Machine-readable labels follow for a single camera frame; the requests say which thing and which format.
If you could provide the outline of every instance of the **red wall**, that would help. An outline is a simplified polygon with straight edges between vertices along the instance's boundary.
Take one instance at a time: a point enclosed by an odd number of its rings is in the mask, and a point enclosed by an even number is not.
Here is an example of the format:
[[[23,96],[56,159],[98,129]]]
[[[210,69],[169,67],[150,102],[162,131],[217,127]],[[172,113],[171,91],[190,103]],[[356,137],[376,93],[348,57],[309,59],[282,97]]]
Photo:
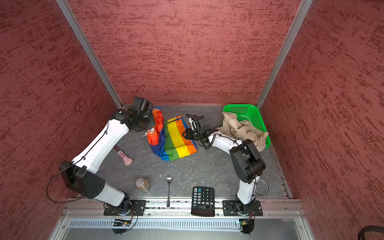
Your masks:
[[[384,226],[383,10],[314,1],[262,106],[316,240]]]
[[[256,103],[301,0],[68,0],[123,103]]]
[[[2,1],[0,39],[0,239],[43,240],[64,208],[48,181],[116,105],[54,0]]]

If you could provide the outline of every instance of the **green basket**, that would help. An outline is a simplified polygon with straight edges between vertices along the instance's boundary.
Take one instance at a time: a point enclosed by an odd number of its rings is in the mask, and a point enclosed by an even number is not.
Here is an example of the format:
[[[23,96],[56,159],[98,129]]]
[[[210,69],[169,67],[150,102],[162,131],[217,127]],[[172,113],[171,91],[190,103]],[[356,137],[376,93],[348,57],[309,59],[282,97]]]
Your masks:
[[[253,124],[255,128],[263,132],[267,132],[262,115],[260,114],[259,109],[255,105],[228,104],[224,107],[223,111],[236,113],[238,121],[248,120]],[[271,139],[269,138],[269,136],[266,138],[265,144],[266,144],[265,148],[271,145]]]

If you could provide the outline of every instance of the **calculator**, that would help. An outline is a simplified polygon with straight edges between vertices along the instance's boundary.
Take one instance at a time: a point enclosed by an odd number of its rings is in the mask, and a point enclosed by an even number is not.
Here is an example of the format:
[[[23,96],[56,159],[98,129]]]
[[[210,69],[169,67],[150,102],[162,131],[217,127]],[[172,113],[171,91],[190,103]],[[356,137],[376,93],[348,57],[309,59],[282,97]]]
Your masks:
[[[212,187],[193,187],[191,214],[200,217],[215,216],[215,190]]]

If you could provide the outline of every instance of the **rainbow striped bag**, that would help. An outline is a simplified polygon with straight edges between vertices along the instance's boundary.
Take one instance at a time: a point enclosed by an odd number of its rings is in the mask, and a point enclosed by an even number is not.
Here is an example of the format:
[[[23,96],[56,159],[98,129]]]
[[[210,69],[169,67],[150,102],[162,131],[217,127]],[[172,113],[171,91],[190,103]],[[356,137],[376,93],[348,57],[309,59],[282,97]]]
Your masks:
[[[197,152],[195,142],[181,135],[188,128],[182,115],[164,122],[160,108],[153,108],[152,113],[156,126],[148,130],[147,138],[154,154],[164,161],[173,161]]]

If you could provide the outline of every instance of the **metal spoon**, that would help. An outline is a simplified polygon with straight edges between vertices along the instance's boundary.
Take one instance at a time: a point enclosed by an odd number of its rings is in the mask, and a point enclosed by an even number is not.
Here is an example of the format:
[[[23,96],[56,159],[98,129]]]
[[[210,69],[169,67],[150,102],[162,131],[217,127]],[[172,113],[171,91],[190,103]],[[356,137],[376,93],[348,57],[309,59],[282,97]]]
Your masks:
[[[167,183],[168,183],[168,201],[167,201],[167,207],[170,206],[170,202],[169,202],[169,189],[170,189],[170,183],[172,182],[172,179],[173,179],[172,175],[169,174],[168,177],[167,177]]]

